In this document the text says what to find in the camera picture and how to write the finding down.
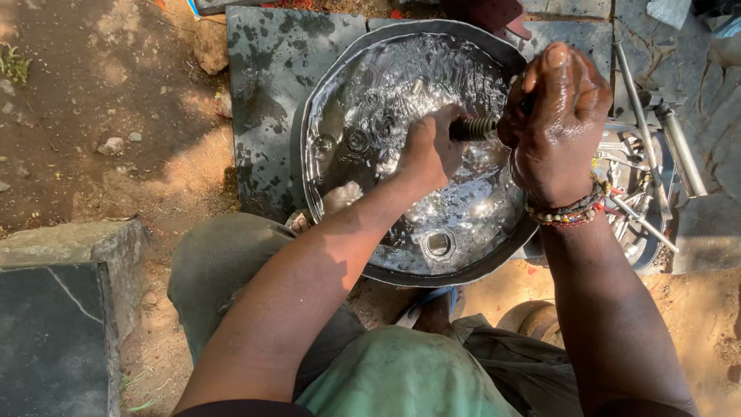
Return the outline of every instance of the hand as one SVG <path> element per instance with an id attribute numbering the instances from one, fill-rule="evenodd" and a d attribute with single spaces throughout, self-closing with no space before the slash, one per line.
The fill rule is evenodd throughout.
<path id="1" fill-rule="evenodd" d="M 515 183 L 536 207 L 568 206 L 591 192 L 592 156 L 611 106 L 608 82 L 581 52 L 560 42 L 515 81 L 497 130 L 515 149 Z"/>
<path id="2" fill-rule="evenodd" d="M 409 125 L 399 160 L 399 176 L 414 182 L 422 195 L 445 187 L 463 162 L 463 144 L 451 140 L 451 123 L 468 115 L 459 105 L 446 105 Z"/>

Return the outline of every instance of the dirt ground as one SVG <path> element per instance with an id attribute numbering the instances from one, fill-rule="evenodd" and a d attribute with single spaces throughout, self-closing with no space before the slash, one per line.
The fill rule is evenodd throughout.
<path id="1" fill-rule="evenodd" d="M 279 7 L 390 16 L 390 0 L 294 0 Z M 436 7 L 403 16 L 439 16 Z M 192 370 L 167 299 L 170 259 L 199 221 L 238 208 L 230 121 L 214 113 L 228 75 L 194 58 L 185 0 L 0 0 L 0 41 L 33 62 L 26 86 L 0 90 L 0 238 L 58 223 L 138 215 L 152 234 L 141 320 L 121 342 L 125 416 L 165 416 Z M 142 135 L 141 142 L 130 135 Z M 123 149 L 96 149 L 111 137 Z M 645 279 L 705 416 L 741 407 L 741 270 Z M 369 328 L 391 322 L 414 290 L 361 280 L 352 306 Z M 512 307 L 553 298 L 547 269 L 510 262 L 465 289 L 456 315 L 492 324 Z"/>

